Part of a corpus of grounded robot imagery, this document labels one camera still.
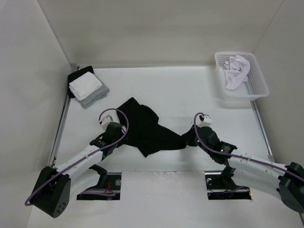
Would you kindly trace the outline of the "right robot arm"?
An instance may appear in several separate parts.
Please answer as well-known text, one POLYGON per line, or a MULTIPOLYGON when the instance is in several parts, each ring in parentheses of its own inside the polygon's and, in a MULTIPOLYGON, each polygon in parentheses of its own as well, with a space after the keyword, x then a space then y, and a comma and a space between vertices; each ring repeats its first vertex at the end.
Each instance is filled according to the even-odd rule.
POLYGON ((276 197, 295 212, 304 212, 304 169, 298 163, 284 165, 249 156, 235 145, 221 141, 210 127, 192 127, 182 139, 225 166, 221 173, 205 178, 209 199, 233 199, 234 193, 256 189, 276 197))

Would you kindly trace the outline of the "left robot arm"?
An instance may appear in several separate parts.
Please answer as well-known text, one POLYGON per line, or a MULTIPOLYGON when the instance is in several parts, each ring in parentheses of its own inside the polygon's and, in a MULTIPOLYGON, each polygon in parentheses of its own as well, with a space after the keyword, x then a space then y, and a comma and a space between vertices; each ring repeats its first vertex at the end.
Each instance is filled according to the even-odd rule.
POLYGON ((125 135, 121 124, 110 122, 105 132, 77 156, 55 168, 43 168, 25 206, 33 205, 52 218, 59 217, 68 206, 72 182, 88 169, 97 171, 90 178, 91 185, 98 190, 104 188, 107 178, 102 174, 105 169, 97 163, 112 154, 125 135))

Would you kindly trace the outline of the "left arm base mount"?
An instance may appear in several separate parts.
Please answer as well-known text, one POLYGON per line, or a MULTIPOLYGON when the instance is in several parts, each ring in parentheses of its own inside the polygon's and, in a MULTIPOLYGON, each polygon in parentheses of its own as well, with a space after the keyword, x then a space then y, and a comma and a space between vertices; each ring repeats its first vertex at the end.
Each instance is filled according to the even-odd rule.
POLYGON ((91 180, 93 184, 78 193, 76 200, 120 200, 122 173, 107 172, 99 165, 93 165, 89 169, 96 175, 91 180))

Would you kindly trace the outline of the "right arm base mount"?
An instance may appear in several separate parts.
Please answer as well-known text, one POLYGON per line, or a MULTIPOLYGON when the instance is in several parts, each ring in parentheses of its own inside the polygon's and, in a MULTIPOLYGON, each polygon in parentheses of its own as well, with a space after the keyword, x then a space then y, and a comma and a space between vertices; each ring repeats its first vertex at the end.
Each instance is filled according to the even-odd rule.
POLYGON ((209 200, 252 200, 248 187, 238 186, 232 180, 235 169, 225 167, 222 171, 205 173, 209 200))

